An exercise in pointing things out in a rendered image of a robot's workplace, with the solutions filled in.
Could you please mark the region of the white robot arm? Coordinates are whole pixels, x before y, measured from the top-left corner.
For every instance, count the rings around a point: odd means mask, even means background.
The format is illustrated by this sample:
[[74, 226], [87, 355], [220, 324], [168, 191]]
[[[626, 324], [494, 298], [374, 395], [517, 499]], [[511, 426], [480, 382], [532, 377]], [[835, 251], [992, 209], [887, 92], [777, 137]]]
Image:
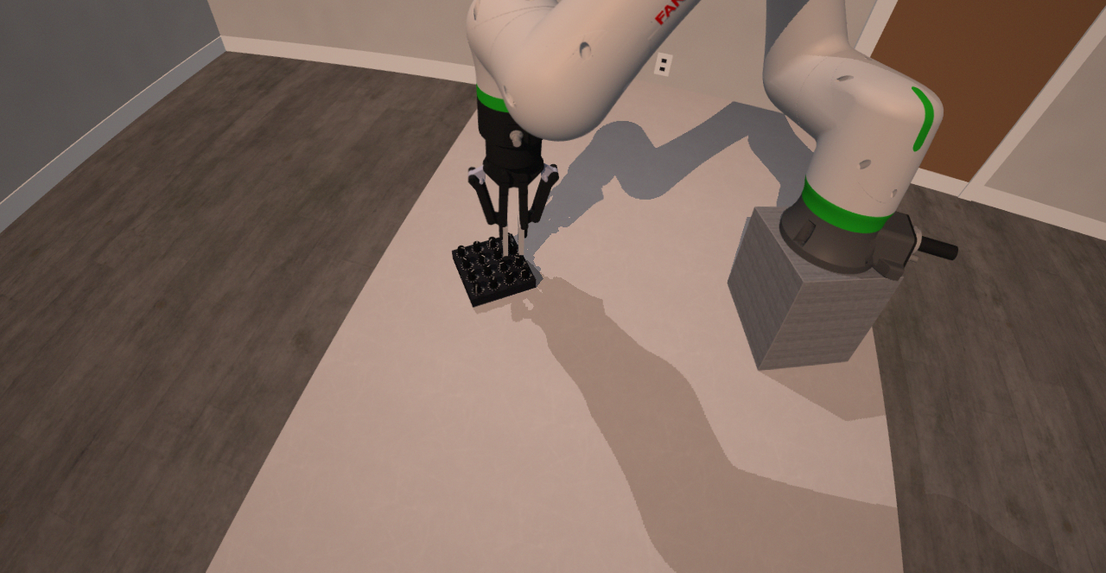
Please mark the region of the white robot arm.
[[[482, 138], [520, 149], [594, 131], [700, 1], [473, 0], [466, 32]], [[845, 0], [766, 0], [762, 79], [771, 103], [817, 140], [803, 192], [779, 220], [792, 251], [830, 272], [874, 267], [895, 281], [916, 251], [957, 257], [895, 212], [943, 103], [849, 45]]]

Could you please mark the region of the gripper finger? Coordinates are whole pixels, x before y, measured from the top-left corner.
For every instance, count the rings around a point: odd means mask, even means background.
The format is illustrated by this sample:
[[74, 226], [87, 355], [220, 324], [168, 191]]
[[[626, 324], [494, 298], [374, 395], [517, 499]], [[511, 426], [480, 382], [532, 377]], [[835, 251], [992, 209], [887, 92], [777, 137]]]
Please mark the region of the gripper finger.
[[[520, 204], [520, 215], [518, 216], [518, 254], [523, 256], [524, 238], [528, 237], [528, 223], [540, 222], [543, 209], [547, 201], [550, 188], [559, 181], [559, 170], [555, 164], [544, 164], [541, 174], [540, 186], [538, 186], [536, 198], [528, 211], [528, 171], [520, 171], [520, 188], [518, 189], [518, 204]], [[534, 206], [534, 204], [536, 204]]]
[[[483, 164], [486, 166], [486, 164]], [[503, 239], [503, 257], [508, 257], [508, 195], [509, 195], [509, 174], [508, 171], [501, 171], [500, 174], [500, 209], [494, 212], [493, 202], [491, 201], [490, 195], [487, 192], [486, 187], [486, 170], [483, 166], [471, 167], [467, 169], [467, 183], [473, 186], [474, 192], [479, 196], [479, 200], [483, 212], [486, 212], [487, 223], [499, 223], [500, 226], [500, 239]]]

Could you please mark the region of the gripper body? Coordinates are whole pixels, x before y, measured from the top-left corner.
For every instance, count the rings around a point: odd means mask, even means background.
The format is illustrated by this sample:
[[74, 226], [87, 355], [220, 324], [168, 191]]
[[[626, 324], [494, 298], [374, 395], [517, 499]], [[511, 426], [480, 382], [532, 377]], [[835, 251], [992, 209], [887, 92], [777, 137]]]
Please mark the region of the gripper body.
[[486, 170], [489, 178], [493, 179], [497, 186], [500, 186], [501, 171], [508, 171], [510, 178], [509, 188], [520, 188], [519, 174], [521, 170], [525, 170], [528, 171], [529, 186], [544, 169], [541, 152], [542, 140], [521, 149], [508, 149], [486, 142], [486, 162], [483, 162], [486, 166], [483, 166], [483, 170]]

